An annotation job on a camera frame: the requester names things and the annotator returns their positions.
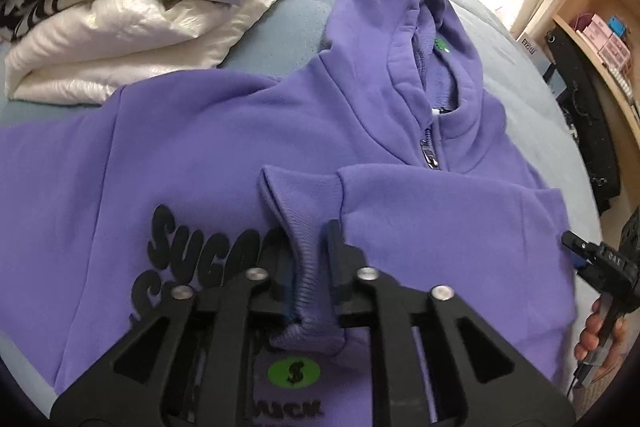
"black clamp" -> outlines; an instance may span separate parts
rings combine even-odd
[[[603,324],[598,347],[580,361],[574,372],[574,382],[587,386],[609,353],[618,318],[640,307],[640,208],[623,227],[618,250],[606,243],[589,243],[573,232],[564,232],[562,243],[587,261],[578,268],[578,276],[601,294]]]
[[[338,323],[370,330],[374,427],[574,424],[566,398],[451,288],[416,291],[366,266],[338,221],[326,247]],[[251,427],[256,346],[286,325],[293,280],[284,238],[221,289],[174,287],[58,398],[53,423]]]

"green logo patch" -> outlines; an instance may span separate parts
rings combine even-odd
[[[267,372],[269,381],[283,389],[302,389],[318,381],[320,366],[305,357],[291,357],[273,363]]]
[[[447,48],[447,43],[445,42],[444,39],[441,39],[440,37],[436,37],[434,44],[436,46],[436,48],[438,48],[441,52],[445,52],[445,53],[449,53],[449,48]]]

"pink box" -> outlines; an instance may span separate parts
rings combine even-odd
[[[607,36],[607,39],[613,33],[613,30],[609,28],[609,25],[606,22],[604,22],[604,20],[597,13],[593,15],[593,18],[591,19],[591,23],[595,24],[598,27],[598,29]]]
[[[613,35],[613,31],[599,16],[594,15],[591,23],[584,29],[583,34],[596,46],[596,49],[600,51],[610,36]]]
[[[613,33],[599,52],[610,67],[621,70],[631,57],[631,52],[620,37]]]

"screw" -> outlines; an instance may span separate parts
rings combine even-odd
[[[178,301],[184,301],[193,297],[193,288],[191,286],[174,286],[171,288],[171,296]]]
[[[357,276],[361,281],[374,281],[380,277],[380,272],[375,268],[366,266],[358,270]]]
[[[263,268],[250,268],[244,274],[250,281],[264,281],[269,276],[269,272]]]
[[[431,295],[438,301],[448,301],[453,297],[456,293],[450,286],[436,286],[433,290],[431,290]]]

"bed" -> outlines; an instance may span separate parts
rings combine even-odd
[[[492,12],[477,0],[450,1],[481,55],[485,86],[506,108],[511,139],[545,182],[562,190],[574,232],[599,242],[598,214],[587,172],[550,90]],[[279,0],[231,49],[221,67],[282,75],[304,65],[322,45],[324,23],[333,3]],[[6,48],[0,48],[2,57],[5,53]],[[63,118],[79,110],[92,108],[7,101],[0,94],[0,125]],[[577,280],[578,317],[567,342],[566,375],[574,368],[572,346],[595,298],[594,290]],[[0,357],[31,401],[48,416],[54,391],[1,332]]]

